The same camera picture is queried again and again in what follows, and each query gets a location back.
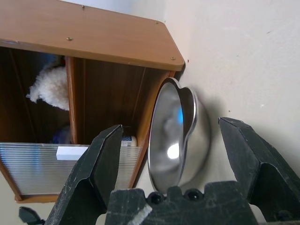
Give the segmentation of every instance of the stainless steel bowl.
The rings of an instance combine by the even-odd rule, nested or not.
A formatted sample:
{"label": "stainless steel bowl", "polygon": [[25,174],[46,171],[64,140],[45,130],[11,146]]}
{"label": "stainless steel bowl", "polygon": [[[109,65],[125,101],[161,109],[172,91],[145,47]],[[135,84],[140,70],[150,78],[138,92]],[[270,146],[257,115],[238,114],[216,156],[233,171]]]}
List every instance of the stainless steel bowl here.
{"label": "stainless steel bowl", "polygon": [[148,167],[152,186],[166,192],[191,181],[199,172],[210,143],[206,111],[195,92],[167,78],[152,114]]}

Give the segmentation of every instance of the wooden cabinet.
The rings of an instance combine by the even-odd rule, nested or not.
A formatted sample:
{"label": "wooden cabinet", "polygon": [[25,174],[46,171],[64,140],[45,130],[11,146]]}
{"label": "wooden cabinet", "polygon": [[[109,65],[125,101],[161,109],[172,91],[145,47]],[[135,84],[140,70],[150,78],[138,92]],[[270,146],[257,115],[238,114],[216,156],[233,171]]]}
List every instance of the wooden cabinet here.
{"label": "wooden cabinet", "polygon": [[[3,0],[0,23],[0,142],[46,143],[70,124],[72,142],[90,144],[122,124],[142,148],[132,187],[159,86],[184,65],[166,26],[58,0]],[[53,54],[66,56],[69,112],[26,98]],[[2,163],[0,169],[18,202],[55,201],[20,196]]]}

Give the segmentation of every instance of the shelf top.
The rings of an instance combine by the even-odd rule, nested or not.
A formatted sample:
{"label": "shelf top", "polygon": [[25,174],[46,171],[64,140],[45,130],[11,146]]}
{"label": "shelf top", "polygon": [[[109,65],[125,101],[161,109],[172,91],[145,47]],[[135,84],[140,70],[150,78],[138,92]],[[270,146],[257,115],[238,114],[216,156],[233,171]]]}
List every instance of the shelf top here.
{"label": "shelf top", "polygon": [[0,46],[180,71],[165,24],[59,0],[3,0]]}

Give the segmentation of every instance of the translucent ribbed panel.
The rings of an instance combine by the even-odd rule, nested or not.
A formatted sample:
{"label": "translucent ribbed panel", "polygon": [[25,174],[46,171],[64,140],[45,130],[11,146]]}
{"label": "translucent ribbed panel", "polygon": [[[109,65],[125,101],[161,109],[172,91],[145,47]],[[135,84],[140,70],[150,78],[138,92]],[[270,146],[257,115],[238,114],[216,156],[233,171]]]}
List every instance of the translucent ribbed panel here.
{"label": "translucent ribbed panel", "polygon": [[[56,159],[58,146],[39,143],[0,143],[0,157],[22,195],[59,194],[76,161]],[[138,147],[121,147],[116,189],[128,188],[140,153]]]}

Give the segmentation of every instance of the stuffed animal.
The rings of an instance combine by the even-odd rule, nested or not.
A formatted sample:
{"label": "stuffed animal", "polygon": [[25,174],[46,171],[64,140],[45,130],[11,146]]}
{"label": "stuffed animal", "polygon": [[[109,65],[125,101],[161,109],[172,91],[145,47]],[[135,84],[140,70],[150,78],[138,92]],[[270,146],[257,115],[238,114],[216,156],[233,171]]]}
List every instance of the stuffed animal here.
{"label": "stuffed animal", "polygon": [[26,97],[35,103],[42,99],[50,105],[69,110],[67,72],[63,57],[57,56],[44,66]]}

